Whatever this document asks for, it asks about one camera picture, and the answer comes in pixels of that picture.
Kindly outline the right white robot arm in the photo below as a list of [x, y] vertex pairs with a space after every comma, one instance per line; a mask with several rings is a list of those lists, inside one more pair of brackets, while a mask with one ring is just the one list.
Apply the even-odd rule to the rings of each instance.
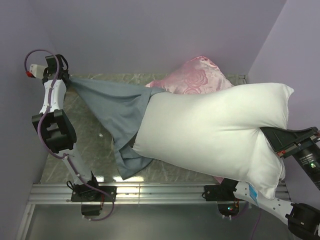
[[[320, 148], [317, 144], [320, 131], [317, 127], [303, 130], [263, 127], [261, 131], [280, 158], [293, 157], [314, 185], [320, 186]], [[281, 220], [301, 240], [320, 238], [320, 211], [309, 204], [279, 198], [269, 200], [251, 185], [227, 178], [220, 185], [205, 185], [201, 196], [207, 202], [217, 202], [223, 217], [234, 219], [241, 215], [239, 201], [243, 200], [246, 207], [253, 204]]]

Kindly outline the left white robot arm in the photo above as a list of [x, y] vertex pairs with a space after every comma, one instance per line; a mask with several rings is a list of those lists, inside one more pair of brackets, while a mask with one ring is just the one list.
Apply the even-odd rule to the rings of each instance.
[[86, 166], [78, 149], [76, 131], [64, 111], [64, 100], [70, 84], [69, 64], [61, 54], [45, 58], [41, 68], [45, 94], [39, 114], [32, 116], [32, 124], [40, 141], [50, 155], [61, 160], [73, 180], [67, 182], [73, 198], [81, 202], [103, 202], [98, 181]]

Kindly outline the white pillow insert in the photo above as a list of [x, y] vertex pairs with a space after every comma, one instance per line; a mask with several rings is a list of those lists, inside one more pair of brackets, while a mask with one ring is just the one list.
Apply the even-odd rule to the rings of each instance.
[[285, 177], [263, 127], [285, 129], [294, 90], [256, 83], [206, 94], [161, 92], [147, 105], [133, 150], [199, 173], [251, 184], [275, 197]]

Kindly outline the blue-grey fabric pillowcase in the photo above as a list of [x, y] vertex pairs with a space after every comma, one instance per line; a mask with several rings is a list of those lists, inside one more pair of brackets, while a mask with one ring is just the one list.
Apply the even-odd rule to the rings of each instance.
[[152, 162], [133, 150], [150, 98], [164, 89], [122, 82], [72, 77], [76, 90], [97, 120], [111, 134], [115, 162], [126, 180]]

